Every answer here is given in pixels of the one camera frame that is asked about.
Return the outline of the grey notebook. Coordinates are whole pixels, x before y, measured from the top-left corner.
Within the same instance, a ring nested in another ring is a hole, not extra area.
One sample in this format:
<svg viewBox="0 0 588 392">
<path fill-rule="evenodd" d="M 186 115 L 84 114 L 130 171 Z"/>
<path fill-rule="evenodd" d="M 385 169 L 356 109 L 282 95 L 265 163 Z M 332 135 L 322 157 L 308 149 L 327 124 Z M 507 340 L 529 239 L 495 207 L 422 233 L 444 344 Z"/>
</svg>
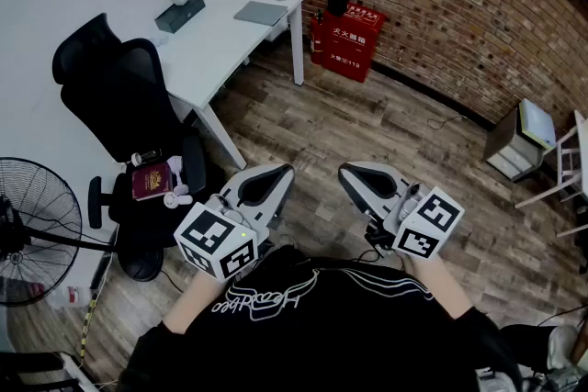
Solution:
<svg viewBox="0 0 588 392">
<path fill-rule="evenodd" d="M 273 27 L 286 13 L 285 6 L 249 1 L 233 18 L 240 21 Z"/>
</svg>

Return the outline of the red fire extinguisher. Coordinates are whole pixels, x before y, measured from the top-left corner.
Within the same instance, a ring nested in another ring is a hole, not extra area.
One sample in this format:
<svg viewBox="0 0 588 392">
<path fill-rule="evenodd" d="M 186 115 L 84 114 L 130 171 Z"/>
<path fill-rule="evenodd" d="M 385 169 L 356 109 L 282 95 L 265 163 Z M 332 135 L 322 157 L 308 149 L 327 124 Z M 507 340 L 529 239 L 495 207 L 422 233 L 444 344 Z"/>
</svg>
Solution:
<svg viewBox="0 0 588 392">
<path fill-rule="evenodd" d="M 323 12 L 318 10 L 311 19 L 311 62 L 316 65 L 322 64 L 322 22 Z"/>
</svg>

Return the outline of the black cylinder bottle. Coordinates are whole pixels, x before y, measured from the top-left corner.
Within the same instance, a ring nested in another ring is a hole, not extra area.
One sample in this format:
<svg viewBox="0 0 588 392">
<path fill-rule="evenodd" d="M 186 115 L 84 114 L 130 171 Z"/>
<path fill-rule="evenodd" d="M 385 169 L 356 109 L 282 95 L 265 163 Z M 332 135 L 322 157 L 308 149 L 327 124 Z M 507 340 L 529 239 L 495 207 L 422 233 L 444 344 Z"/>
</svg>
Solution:
<svg viewBox="0 0 588 392">
<path fill-rule="evenodd" d="M 160 150 L 152 150 L 146 152 L 134 152 L 131 155 L 130 162 L 135 167 L 140 167 L 150 162 L 156 162 L 161 158 Z"/>
</svg>

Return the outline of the yellow black striped stick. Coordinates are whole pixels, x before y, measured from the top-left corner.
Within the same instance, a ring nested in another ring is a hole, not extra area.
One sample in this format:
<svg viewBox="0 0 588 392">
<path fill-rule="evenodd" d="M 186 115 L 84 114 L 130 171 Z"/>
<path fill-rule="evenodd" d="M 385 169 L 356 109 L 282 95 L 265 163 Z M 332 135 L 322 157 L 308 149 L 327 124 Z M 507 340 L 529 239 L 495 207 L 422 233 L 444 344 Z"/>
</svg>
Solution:
<svg viewBox="0 0 588 392">
<path fill-rule="evenodd" d="M 83 364 L 85 361 L 86 340 L 87 340 L 91 320 L 93 318 L 93 314 L 94 314 L 94 311 L 96 308 L 96 302 L 97 302 L 97 294 L 94 294 L 90 300 L 89 305 L 88 305 L 88 310 L 85 313 L 85 319 L 84 319 L 84 325 L 83 325 L 82 337 L 81 337 L 81 345 L 80 345 L 81 364 Z"/>
</svg>

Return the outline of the person's left forearm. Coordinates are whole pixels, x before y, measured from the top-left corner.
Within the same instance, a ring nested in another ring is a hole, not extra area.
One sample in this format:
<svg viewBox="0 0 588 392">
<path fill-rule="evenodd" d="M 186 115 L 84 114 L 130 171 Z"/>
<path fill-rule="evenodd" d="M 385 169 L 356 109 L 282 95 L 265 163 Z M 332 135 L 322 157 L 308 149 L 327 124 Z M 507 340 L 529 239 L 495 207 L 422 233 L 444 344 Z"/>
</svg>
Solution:
<svg viewBox="0 0 588 392">
<path fill-rule="evenodd" d="M 225 286 L 225 282 L 198 271 L 164 316 L 163 324 L 172 333 L 184 334 L 194 319 L 223 293 Z"/>
</svg>

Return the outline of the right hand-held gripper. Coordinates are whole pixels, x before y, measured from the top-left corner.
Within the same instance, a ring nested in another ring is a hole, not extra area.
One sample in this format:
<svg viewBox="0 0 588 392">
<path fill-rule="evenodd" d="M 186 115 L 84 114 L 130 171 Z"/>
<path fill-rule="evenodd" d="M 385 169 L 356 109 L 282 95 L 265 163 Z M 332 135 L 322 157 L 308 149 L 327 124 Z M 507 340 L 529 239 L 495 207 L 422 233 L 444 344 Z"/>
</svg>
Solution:
<svg viewBox="0 0 588 392">
<path fill-rule="evenodd" d="M 401 252 L 429 260 L 465 213 L 439 187 L 410 183 L 387 164 L 345 162 L 338 178 L 356 207 L 369 216 L 365 239 L 381 255 Z"/>
</svg>

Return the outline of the small grey cabinet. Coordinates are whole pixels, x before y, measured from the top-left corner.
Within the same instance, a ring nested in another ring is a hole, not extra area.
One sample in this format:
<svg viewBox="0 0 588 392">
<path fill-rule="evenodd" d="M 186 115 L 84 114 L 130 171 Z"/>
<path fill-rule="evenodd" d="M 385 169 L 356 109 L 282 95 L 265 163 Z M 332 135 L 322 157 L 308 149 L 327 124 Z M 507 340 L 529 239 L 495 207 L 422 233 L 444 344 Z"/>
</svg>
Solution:
<svg viewBox="0 0 588 392">
<path fill-rule="evenodd" d="M 537 170 L 555 144 L 551 115 L 524 98 L 488 134 L 482 159 L 516 182 Z"/>
</svg>

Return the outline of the dark green box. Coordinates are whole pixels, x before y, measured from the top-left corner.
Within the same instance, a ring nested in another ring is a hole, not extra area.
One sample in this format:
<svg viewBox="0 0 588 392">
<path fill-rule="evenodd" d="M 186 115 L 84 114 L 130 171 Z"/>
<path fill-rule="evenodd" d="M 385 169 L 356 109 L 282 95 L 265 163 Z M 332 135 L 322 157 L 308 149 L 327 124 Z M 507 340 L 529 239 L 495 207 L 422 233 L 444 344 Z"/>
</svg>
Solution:
<svg viewBox="0 0 588 392">
<path fill-rule="evenodd" d="M 204 0 L 187 0 L 182 6 L 171 5 L 154 20 L 155 25 L 163 32 L 174 34 L 205 6 Z"/>
</svg>

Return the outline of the white handheld mini fan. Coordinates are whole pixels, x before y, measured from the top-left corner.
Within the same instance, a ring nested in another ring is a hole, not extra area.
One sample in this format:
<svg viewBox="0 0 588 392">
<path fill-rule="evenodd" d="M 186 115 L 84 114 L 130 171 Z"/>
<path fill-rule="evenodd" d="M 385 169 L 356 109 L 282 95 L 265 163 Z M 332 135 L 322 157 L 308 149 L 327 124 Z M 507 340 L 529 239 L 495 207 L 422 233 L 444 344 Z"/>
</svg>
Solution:
<svg viewBox="0 0 588 392">
<path fill-rule="evenodd" d="M 181 172 L 183 159 L 180 156 L 172 156 L 167 160 L 167 165 L 175 177 L 175 186 L 171 192 L 164 195 L 164 204 L 170 209 L 180 206 L 188 206 L 193 203 L 193 197 L 189 194 L 189 188 L 183 183 Z"/>
</svg>

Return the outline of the maroon passport booklet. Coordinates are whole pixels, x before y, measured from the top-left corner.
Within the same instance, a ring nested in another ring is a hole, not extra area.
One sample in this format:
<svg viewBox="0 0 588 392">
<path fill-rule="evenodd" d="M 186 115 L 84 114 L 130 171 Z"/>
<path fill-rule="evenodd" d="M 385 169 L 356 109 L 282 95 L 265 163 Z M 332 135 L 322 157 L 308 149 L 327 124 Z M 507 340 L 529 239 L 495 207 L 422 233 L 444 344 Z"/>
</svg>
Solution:
<svg viewBox="0 0 588 392">
<path fill-rule="evenodd" d="M 143 166 L 131 174 L 131 196 L 142 201 L 164 196 L 174 188 L 173 176 L 166 162 Z"/>
</svg>

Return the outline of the person's right forearm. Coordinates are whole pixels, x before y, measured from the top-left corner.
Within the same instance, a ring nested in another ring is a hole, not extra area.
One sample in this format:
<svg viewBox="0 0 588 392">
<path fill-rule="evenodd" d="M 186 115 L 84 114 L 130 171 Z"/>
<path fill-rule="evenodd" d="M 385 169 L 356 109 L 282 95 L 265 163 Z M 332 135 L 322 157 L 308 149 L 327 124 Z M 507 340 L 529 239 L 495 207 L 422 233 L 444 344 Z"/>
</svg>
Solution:
<svg viewBox="0 0 588 392">
<path fill-rule="evenodd" d="M 428 260 L 403 253 L 400 257 L 404 270 L 418 279 L 453 319 L 473 307 L 462 286 L 438 255 Z"/>
</svg>

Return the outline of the person's black printed shirt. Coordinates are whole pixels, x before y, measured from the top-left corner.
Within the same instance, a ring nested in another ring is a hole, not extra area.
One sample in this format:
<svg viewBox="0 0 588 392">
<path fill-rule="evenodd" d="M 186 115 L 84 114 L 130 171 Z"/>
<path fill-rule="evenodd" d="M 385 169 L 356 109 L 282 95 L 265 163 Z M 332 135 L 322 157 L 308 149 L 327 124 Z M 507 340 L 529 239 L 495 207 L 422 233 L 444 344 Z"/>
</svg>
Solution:
<svg viewBox="0 0 588 392">
<path fill-rule="evenodd" d="M 116 392 L 522 392 L 496 325 L 453 319 L 395 268 L 286 245 L 227 282 L 184 334 L 137 341 Z"/>
</svg>

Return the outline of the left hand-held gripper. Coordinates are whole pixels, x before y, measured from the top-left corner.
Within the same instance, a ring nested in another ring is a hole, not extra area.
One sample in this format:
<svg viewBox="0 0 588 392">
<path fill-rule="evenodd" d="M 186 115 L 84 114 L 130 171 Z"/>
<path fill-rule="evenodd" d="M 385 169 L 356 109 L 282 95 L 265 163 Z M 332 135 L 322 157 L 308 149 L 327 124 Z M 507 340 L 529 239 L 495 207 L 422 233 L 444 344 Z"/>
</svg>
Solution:
<svg viewBox="0 0 588 392">
<path fill-rule="evenodd" d="M 174 233 L 186 261 L 218 281 L 252 265 L 294 178 L 289 163 L 259 165 L 235 174 L 206 203 L 195 203 Z"/>
</svg>

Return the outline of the red fire equipment box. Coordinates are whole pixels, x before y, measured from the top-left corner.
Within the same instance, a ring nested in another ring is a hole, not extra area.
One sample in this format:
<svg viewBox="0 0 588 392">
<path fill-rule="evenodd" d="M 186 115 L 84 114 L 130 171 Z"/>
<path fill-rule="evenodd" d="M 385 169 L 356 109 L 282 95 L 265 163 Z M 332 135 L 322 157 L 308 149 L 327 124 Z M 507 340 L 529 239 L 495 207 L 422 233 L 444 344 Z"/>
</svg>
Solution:
<svg viewBox="0 0 588 392">
<path fill-rule="evenodd" d="M 341 16 L 325 12 L 322 67 L 364 83 L 385 20 L 380 12 L 354 3 L 349 3 Z"/>
</svg>

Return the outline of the white wooden stand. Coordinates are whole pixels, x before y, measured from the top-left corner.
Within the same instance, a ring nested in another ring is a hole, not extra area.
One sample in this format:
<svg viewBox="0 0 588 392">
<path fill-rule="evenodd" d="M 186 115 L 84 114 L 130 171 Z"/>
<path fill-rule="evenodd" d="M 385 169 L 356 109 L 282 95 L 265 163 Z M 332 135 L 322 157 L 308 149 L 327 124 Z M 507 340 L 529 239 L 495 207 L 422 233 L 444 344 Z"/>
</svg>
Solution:
<svg viewBox="0 0 588 392">
<path fill-rule="evenodd" d="M 588 205 L 588 118 L 574 109 L 573 119 L 574 125 L 555 143 L 556 184 L 549 190 L 516 203 L 516 209 L 552 195 L 559 196 L 561 204 L 581 197 L 584 204 Z"/>
</svg>

